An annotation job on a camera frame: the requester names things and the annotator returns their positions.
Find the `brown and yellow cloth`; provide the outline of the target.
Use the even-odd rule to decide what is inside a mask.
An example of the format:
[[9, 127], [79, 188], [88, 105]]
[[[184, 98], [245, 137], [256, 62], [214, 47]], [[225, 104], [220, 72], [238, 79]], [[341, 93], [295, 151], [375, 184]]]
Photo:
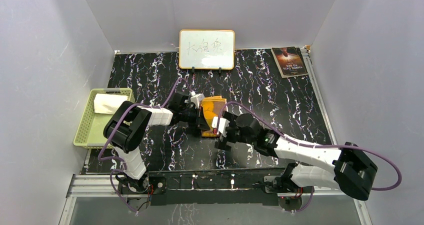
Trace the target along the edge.
[[203, 116], [209, 126], [209, 130], [201, 132], [203, 138], [216, 138], [217, 135], [216, 129], [214, 128], [214, 117], [219, 115], [220, 110], [227, 103], [227, 99], [222, 96], [210, 96], [205, 97], [201, 102], [201, 107], [203, 111]]

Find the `white towel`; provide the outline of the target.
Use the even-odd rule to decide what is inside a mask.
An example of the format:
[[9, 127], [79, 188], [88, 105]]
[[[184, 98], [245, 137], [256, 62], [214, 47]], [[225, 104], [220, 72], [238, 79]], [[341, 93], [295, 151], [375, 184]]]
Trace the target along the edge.
[[127, 95], [98, 93], [93, 101], [94, 113], [113, 115], [128, 99]]

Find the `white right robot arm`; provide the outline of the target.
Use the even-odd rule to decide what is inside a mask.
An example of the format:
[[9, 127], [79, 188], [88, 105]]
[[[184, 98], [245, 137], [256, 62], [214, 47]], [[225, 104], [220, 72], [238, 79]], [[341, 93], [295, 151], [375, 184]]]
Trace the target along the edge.
[[213, 118], [211, 126], [219, 135], [217, 149], [230, 151], [230, 143], [244, 143], [263, 156], [293, 161], [281, 176], [263, 179], [267, 193], [296, 193], [305, 187], [324, 187], [340, 190], [360, 201], [370, 196], [378, 167], [352, 143], [346, 148], [325, 148], [279, 135], [246, 113], [234, 115], [224, 111], [221, 118]]

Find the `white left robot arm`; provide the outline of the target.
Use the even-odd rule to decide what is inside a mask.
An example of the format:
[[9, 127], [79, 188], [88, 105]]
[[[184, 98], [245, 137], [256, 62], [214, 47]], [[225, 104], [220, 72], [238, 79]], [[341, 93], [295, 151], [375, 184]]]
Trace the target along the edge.
[[147, 168], [139, 149], [146, 129], [187, 123], [197, 134], [211, 130], [201, 105], [204, 99], [202, 93], [176, 92], [165, 107], [136, 105], [126, 100], [117, 109], [105, 126], [103, 136], [122, 160], [123, 173], [131, 178], [129, 185], [135, 192], [144, 193], [150, 185], [144, 176]]

